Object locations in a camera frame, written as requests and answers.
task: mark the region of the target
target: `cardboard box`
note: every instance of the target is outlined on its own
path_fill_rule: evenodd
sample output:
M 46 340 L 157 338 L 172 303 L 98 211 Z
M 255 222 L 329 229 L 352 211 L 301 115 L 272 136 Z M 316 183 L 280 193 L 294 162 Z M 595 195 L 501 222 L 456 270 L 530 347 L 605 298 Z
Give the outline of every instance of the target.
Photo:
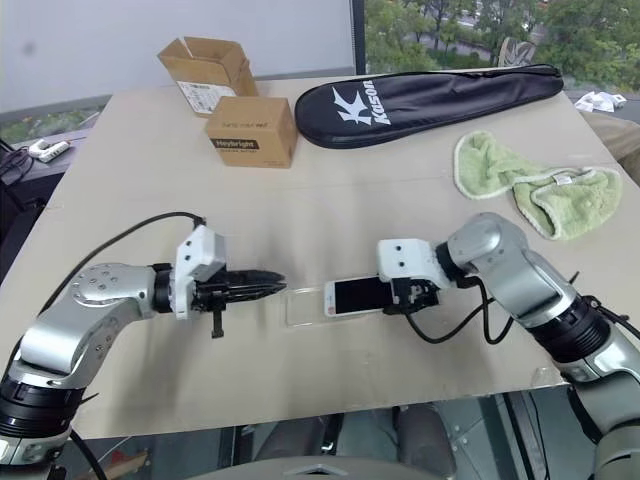
M 258 95 L 249 60 L 237 42 L 176 38 L 158 54 L 194 113 L 209 117 L 225 95 Z
M 223 97 L 206 126 L 227 165 L 289 168 L 298 130 L 286 98 Z

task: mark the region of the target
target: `white sticker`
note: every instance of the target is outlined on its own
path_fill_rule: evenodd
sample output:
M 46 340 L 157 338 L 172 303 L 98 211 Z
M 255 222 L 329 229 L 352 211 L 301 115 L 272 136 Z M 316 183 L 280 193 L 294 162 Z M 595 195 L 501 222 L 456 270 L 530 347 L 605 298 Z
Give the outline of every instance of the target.
M 568 175 L 554 175 L 553 179 L 558 185 L 569 185 L 573 183 L 573 180 L 571 180 L 571 177 Z
M 235 97 L 233 88 L 210 83 L 176 82 L 196 113 L 211 113 L 220 97 Z

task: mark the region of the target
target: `window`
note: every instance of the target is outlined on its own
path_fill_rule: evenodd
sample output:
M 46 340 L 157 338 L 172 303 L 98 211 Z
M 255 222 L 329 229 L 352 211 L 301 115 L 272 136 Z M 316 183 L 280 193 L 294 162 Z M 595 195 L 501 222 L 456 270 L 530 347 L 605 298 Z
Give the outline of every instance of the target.
M 640 90 L 637 0 L 364 0 L 367 73 L 550 63 L 569 89 Z

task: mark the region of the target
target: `green towel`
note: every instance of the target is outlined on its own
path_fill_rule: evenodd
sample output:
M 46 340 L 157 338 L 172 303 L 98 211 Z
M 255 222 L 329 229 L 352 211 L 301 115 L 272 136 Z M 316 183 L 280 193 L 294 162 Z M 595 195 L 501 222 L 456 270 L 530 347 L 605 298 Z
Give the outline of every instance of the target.
M 602 225 L 622 195 L 616 170 L 541 168 L 482 131 L 465 135 L 456 145 L 454 180 L 472 200 L 513 189 L 520 212 L 551 240 L 576 238 Z

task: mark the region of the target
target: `open cardboard box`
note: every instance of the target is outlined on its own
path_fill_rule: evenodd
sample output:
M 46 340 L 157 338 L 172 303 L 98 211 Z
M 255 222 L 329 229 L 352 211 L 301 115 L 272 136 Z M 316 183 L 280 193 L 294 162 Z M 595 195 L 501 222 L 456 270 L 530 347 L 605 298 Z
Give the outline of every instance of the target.
M 222 96 L 258 95 L 249 60 L 237 42 L 176 38 L 158 59 L 199 117 L 209 117 Z

